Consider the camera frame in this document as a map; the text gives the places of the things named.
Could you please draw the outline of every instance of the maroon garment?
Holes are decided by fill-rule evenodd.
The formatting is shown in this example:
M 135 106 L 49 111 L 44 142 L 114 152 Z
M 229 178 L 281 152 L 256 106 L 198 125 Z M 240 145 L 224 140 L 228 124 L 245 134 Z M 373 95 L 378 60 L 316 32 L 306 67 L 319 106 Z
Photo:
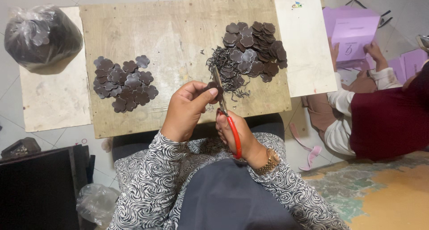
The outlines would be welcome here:
M 380 160 L 429 145 L 429 109 L 401 87 L 357 93 L 351 101 L 350 147 L 358 158 Z

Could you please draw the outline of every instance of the watch band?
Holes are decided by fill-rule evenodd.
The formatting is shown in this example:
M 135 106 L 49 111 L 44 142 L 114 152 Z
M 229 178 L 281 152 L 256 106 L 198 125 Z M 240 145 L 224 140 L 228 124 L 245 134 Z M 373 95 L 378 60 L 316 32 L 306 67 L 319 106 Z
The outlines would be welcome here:
M 278 156 L 273 149 L 268 149 L 267 154 L 268 162 L 266 165 L 259 169 L 253 169 L 253 171 L 258 175 L 265 175 L 266 173 L 271 172 L 279 163 Z

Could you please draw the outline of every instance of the white board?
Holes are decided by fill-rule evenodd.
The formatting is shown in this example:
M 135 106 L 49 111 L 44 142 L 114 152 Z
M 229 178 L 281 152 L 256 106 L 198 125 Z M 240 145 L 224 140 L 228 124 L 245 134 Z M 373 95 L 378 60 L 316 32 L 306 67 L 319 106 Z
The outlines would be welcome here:
M 61 10 L 82 33 L 79 7 Z M 91 124 L 85 45 L 76 57 L 58 63 L 55 68 L 43 69 L 45 72 L 50 70 L 57 73 L 33 73 L 19 67 L 25 131 L 37 132 Z
M 290 97 L 337 90 L 320 0 L 274 0 Z M 292 8 L 295 2 L 302 7 Z

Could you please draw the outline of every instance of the clear plastic bag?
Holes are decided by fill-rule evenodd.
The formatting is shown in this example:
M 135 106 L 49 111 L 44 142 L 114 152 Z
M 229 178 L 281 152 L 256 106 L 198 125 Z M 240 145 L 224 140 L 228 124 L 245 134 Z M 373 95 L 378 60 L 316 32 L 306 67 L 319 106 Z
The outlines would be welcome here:
M 79 192 L 76 211 L 90 222 L 107 228 L 115 213 L 118 195 L 101 184 L 88 184 Z
M 17 63 L 27 69 L 54 64 L 82 49 L 78 27 L 54 5 L 29 10 L 11 8 L 4 47 Z

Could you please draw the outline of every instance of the person's hand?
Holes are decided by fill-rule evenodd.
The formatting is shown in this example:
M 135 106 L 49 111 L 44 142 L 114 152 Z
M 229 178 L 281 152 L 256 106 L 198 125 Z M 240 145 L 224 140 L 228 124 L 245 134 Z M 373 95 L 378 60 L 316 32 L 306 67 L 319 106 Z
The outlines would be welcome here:
M 171 96 L 161 134 L 175 142 L 189 140 L 201 114 L 206 112 L 206 105 L 217 103 L 217 89 L 203 92 L 206 86 L 205 83 L 191 81 Z
M 362 70 L 362 71 L 360 71 L 358 74 L 357 74 L 357 78 L 367 78 L 368 76 L 367 76 L 367 70 Z
M 379 72 L 385 68 L 388 68 L 389 65 L 386 61 L 386 58 L 384 58 L 383 54 L 381 53 L 381 50 L 377 43 L 375 41 L 372 41 L 370 44 L 366 44 L 363 47 L 363 52 L 365 54 L 369 53 L 369 55 L 374 59 L 376 62 L 375 71 Z
M 383 54 L 381 53 L 380 47 L 377 45 L 375 41 L 372 41 L 370 44 L 366 44 L 363 47 L 363 52 L 365 52 L 365 54 L 369 53 L 369 55 L 376 62 L 384 59 Z
M 268 162 L 267 149 L 261 145 L 257 139 L 255 139 L 249 126 L 247 126 L 246 120 L 229 110 L 228 115 L 233 118 L 233 122 L 237 128 L 242 146 L 243 159 L 245 159 L 250 167 L 254 169 L 265 166 Z M 220 115 L 219 110 L 217 110 L 216 114 L 216 129 L 222 142 L 225 145 L 228 145 L 231 152 L 235 154 L 237 149 L 233 132 L 229 126 L 227 117 L 225 115 Z
M 331 59 L 332 59 L 332 65 L 334 66 L 334 72 L 337 72 L 337 58 L 338 58 L 338 48 L 340 47 L 340 43 L 335 44 L 335 46 L 332 46 L 332 38 L 328 37 L 328 43 L 329 43 L 329 50 L 331 51 Z

